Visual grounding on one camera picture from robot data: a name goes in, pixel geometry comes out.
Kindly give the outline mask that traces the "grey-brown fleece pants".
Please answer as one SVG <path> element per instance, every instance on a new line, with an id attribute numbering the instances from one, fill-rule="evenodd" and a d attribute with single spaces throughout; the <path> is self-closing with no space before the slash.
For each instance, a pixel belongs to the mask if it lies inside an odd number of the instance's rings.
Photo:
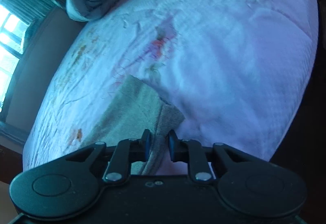
<path id="1" fill-rule="evenodd" d="M 146 162 L 135 162 L 131 173 L 154 175 L 167 150 L 168 132 L 177 129 L 184 119 L 176 106 L 162 99 L 140 79 L 129 75 L 100 120 L 82 138 L 80 148 L 98 141 L 116 146 L 121 140 L 141 138 L 148 129 L 151 133 L 149 158 Z"/>

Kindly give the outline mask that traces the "white floral bed sheet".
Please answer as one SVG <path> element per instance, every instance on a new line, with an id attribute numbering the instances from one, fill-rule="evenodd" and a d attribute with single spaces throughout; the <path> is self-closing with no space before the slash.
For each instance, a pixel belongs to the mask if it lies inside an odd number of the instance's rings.
<path id="1" fill-rule="evenodd" d="M 98 141 L 92 129 L 130 75 L 183 113 L 179 138 L 268 161 L 297 113 L 317 42 L 317 0 L 121 0 L 65 55 L 23 169 Z"/>

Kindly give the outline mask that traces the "bright window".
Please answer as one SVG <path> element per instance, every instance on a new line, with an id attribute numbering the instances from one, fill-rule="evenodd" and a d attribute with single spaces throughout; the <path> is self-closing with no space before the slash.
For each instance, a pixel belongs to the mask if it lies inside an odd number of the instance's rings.
<path id="1" fill-rule="evenodd" d="M 1 0 L 1 111 L 18 62 L 22 58 L 23 34 L 30 17 L 23 0 Z"/>

